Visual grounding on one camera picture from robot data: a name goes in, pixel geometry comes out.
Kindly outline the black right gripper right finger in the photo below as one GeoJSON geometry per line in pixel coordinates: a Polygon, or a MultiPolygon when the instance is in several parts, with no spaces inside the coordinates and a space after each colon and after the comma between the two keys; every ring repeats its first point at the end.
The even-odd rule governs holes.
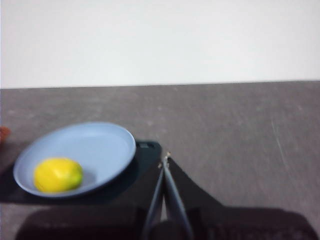
{"type": "Polygon", "coordinates": [[[227,206],[199,187],[170,157],[163,160],[196,240],[316,240],[301,214],[281,208],[227,206]]]}

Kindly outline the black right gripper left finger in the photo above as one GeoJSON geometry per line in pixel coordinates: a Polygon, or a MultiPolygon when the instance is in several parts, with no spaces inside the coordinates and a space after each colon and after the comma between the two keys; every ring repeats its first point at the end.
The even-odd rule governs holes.
{"type": "Polygon", "coordinates": [[[96,192],[29,215],[18,240],[138,240],[159,192],[161,163],[138,174],[135,162],[96,192]]]}

